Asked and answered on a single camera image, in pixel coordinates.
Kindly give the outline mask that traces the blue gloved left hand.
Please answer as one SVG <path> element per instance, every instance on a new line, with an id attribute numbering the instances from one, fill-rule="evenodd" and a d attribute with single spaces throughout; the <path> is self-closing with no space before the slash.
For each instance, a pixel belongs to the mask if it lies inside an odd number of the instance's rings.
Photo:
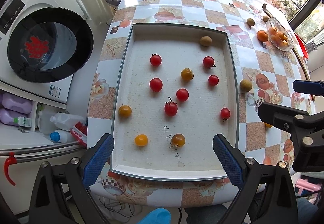
<path id="1" fill-rule="evenodd" d="M 169 210 L 157 208 L 146 215 L 138 224 L 170 224 L 171 214 Z"/>

